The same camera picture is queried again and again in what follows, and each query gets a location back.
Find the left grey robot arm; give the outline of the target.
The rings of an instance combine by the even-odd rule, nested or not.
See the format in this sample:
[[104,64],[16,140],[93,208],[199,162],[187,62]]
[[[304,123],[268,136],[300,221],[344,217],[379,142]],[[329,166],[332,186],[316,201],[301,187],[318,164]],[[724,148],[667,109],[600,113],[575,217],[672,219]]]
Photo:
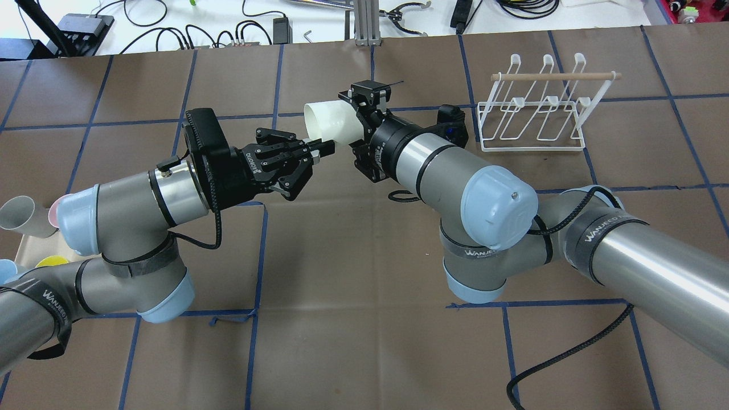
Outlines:
[[65,243],[81,260],[2,275],[2,373],[23,360],[49,360],[68,347],[74,322],[135,310],[166,322],[194,299],[179,240],[216,249],[221,211],[280,192],[295,199],[335,143],[258,128],[242,150],[217,126],[185,126],[187,160],[97,184],[60,200]]

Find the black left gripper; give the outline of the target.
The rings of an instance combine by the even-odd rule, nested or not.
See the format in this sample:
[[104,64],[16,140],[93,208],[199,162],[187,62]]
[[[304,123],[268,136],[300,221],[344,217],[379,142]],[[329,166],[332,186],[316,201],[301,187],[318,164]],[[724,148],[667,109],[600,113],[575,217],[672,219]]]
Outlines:
[[257,128],[257,141],[242,149],[217,133],[205,141],[206,199],[214,210],[270,192],[292,202],[312,178],[313,165],[334,153],[333,140],[299,140],[270,128]]

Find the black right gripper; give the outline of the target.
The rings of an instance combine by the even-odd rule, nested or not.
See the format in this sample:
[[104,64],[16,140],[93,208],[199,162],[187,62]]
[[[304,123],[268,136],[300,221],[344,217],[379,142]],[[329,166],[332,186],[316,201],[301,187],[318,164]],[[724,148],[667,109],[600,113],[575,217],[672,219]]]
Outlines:
[[338,93],[351,105],[363,125],[364,137],[350,143],[354,166],[372,182],[396,177],[396,164],[404,146],[424,128],[393,115],[387,108],[391,85],[378,81],[357,81]]

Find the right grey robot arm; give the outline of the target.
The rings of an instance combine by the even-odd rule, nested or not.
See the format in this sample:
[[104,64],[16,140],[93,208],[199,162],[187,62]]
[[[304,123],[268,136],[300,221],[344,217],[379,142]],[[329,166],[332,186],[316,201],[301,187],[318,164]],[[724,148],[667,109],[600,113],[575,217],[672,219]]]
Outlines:
[[471,304],[494,301],[507,279],[565,260],[727,365],[727,261],[654,229],[601,185],[540,200],[506,168],[464,148],[464,113],[442,105],[419,127],[386,106],[391,87],[358,81],[339,93],[359,120],[355,166],[391,178],[440,215],[448,286]]

